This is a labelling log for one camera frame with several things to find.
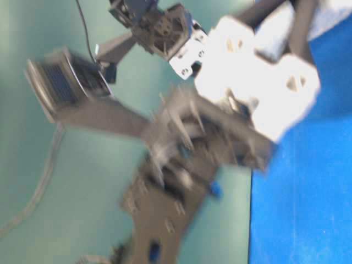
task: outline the screw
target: screw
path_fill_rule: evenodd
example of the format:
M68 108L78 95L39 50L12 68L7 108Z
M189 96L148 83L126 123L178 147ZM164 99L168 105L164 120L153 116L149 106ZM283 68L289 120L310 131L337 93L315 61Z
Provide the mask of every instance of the screw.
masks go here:
M138 181L138 185L139 185L139 188L140 188L140 191L143 195L146 195L148 194L148 189L147 187L145 186L145 182L143 180L139 180Z
M128 7L127 7L126 4L121 5L121 11L122 11L123 13L126 13L127 10L128 10Z
M185 215L185 208L183 208L182 203L180 202L175 202L176 210L179 215Z
M188 69L183 69L181 73L182 75L185 75L186 73L188 73Z
M170 234L174 234L175 233L175 227L174 227L174 225L173 225L173 223L171 222L170 219L166 219L165 220L165 226L166 226L166 228L167 228L167 230L168 230L168 232Z
M129 209L130 209L132 214L137 213L138 209L136 207L135 201L132 198L130 198L130 197L127 198L127 205L128 205L128 207L129 207Z

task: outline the blue clip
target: blue clip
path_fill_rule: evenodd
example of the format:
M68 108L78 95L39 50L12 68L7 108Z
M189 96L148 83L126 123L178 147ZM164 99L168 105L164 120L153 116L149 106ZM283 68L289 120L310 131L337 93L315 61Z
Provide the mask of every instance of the blue clip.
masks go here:
M210 192L216 198L221 198L224 195L224 191L217 181L213 181L210 184Z

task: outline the teal surface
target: teal surface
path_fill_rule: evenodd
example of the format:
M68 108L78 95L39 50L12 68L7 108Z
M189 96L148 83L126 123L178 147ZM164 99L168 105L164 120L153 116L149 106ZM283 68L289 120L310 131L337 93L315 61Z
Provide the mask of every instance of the teal surface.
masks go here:
M208 31L251 0L183 1ZM81 0L92 49L126 29L107 12L109 2ZM161 7L174 2L161 0ZM28 58L68 46L87 56L74 1L0 0L0 225L26 205L45 165L54 126L23 71ZM169 65L135 47L118 69L114 94L149 116L158 94L180 79ZM0 239L0 264L74 263L83 254L108 256L133 230L117 201L145 148L126 137L68 129L49 187L34 214ZM180 263L247 263L250 172L224 168L225 196L207 199L181 249Z

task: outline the blue mat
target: blue mat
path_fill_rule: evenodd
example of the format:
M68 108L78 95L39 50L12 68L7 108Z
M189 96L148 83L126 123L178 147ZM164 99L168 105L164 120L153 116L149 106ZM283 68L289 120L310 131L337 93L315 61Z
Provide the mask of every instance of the blue mat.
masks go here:
M252 182L250 263L351 263L352 16L311 42L322 81L309 116Z

